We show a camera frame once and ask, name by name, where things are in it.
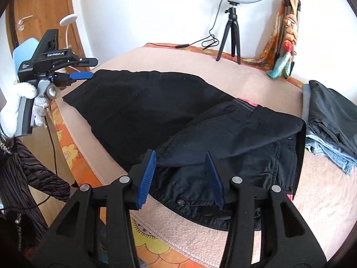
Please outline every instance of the black cable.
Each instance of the black cable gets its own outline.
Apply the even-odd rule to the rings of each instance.
[[[208,35],[207,37],[202,38],[202,39],[200,39],[200,40],[197,40],[197,41],[195,41],[194,43],[191,43],[191,44],[178,44],[178,45],[175,45],[175,46],[167,46],[167,45],[160,45],[160,44],[155,44],[155,43],[147,43],[147,44],[145,44],[145,45],[151,44],[151,45],[165,46],[165,47],[170,47],[170,48],[186,48],[186,47],[189,47],[189,46],[191,46],[191,45],[193,45],[193,44],[195,44],[195,43],[197,43],[197,42],[202,41],[202,42],[201,42],[201,46],[203,47],[203,50],[205,50],[205,49],[207,49],[207,48],[210,48],[210,47],[212,47],[212,46],[217,46],[217,45],[219,45],[219,44],[220,44],[220,41],[215,37],[214,34],[211,33],[211,31],[213,30],[213,28],[215,27],[215,24],[216,24],[216,22],[217,22],[217,18],[218,18],[218,14],[219,14],[219,12],[220,12],[220,9],[221,9],[222,1],[223,1],[223,0],[220,1],[220,4],[219,4],[219,6],[218,6],[218,10],[217,10],[217,14],[216,14],[216,17],[215,17],[215,21],[214,21],[214,23],[213,23],[212,28],[211,28],[210,30],[208,30],[209,35]]]
[[[55,144],[53,143],[53,139],[52,139],[52,135],[51,135],[51,131],[50,131],[50,127],[48,125],[48,122],[47,122],[47,118],[45,116],[45,121],[46,121],[46,127],[47,127],[47,131],[48,131],[48,134],[50,136],[50,139],[51,139],[51,144],[52,144],[52,149],[53,149],[53,159],[54,159],[54,162],[55,162],[55,172],[56,172],[56,175],[58,175],[58,172],[57,172],[57,160],[56,160],[56,149],[55,149]],[[18,210],[28,210],[28,209],[35,209],[37,208],[38,206],[42,205],[43,203],[45,203],[46,201],[49,200],[51,196],[49,195],[44,201],[41,201],[39,204],[33,206],[33,207],[4,207],[0,210],[7,210],[7,209],[18,209]]]
[[[200,41],[202,41],[202,40],[203,40],[203,41],[201,42],[201,46],[203,47],[203,50],[205,50],[205,49],[207,49],[207,48],[209,48],[209,47],[212,47],[212,46],[217,46],[217,45],[219,45],[220,41],[215,37],[214,34],[211,33],[211,31],[213,30],[213,28],[215,28],[215,24],[216,24],[216,22],[217,22],[218,14],[219,14],[220,9],[221,9],[222,1],[223,1],[223,0],[220,1],[220,4],[219,4],[219,6],[218,6],[218,10],[217,10],[217,13],[216,13],[216,17],[215,17],[215,21],[214,21],[214,23],[213,23],[213,26],[212,26],[212,28],[211,28],[210,30],[208,30],[209,35],[208,35],[207,37],[205,37],[205,38],[202,38],[202,39],[200,39],[200,40],[195,41],[194,43],[189,44],[189,46],[191,46],[191,45],[193,45],[193,44],[195,44],[195,43],[197,43],[197,42],[200,42]],[[208,44],[208,45],[206,45],[206,46],[204,45],[205,43],[210,42],[210,41],[212,41],[212,43],[210,43],[210,44]]]

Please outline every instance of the wooden door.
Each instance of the wooden door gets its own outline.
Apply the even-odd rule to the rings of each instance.
[[[15,29],[19,44],[30,37],[40,41],[47,29],[58,28],[59,48],[65,48],[66,27],[60,26],[60,20],[72,13],[72,0],[14,0]],[[68,46],[74,54],[80,57],[85,56],[75,22],[68,29]],[[66,70],[69,73],[74,72],[71,68],[66,68]]]

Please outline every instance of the folded jeans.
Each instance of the folded jeans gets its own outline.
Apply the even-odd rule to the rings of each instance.
[[[347,175],[351,175],[354,167],[357,166],[357,160],[355,158],[341,148],[316,136],[311,132],[309,127],[306,133],[305,147],[311,154],[329,157]]]

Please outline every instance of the white glove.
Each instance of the white glove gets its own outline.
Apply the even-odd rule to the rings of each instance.
[[[59,97],[60,90],[54,84],[50,84],[47,88],[46,96],[37,96],[37,89],[35,86],[28,82],[21,82],[13,86],[12,94],[12,97],[6,102],[5,107],[0,111],[1,128],[5,133],[5,136],[9,138],[15,136],[21,97],[29,99],[35,98],[32,109],[35,125],[44,126],[44,117],[46,115],[45,108],[50,105],[50,100]]]

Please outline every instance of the pink blanket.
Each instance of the pink blanket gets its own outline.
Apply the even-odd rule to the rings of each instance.
[[[263,71],[226,59],[216,62],[214,57],[200,53],[137,48],[97,69],[190,73],[234,97],[301,116],[302,94],[299,88],[284,80],[273,80]],[[62,95],[79,84],[73,84]],[[98,179],[103,184],[109,184],[124,175],[125,171],[97,141],[90,126],[76,109],[61,98],[57,99],[57,104],[71,136]],[[327,158],[305,153],[294,204],[309,224],[327,258],[341,246],[357,220],[356,187],[356,173],[347,176]],[[219,267],[227,232],[192,223],[150,196],[142,210],[131,214],[158,239],[183,255],[207,267]],[[253,262],[259,260],[259,246],[260,232],[256,232]]]

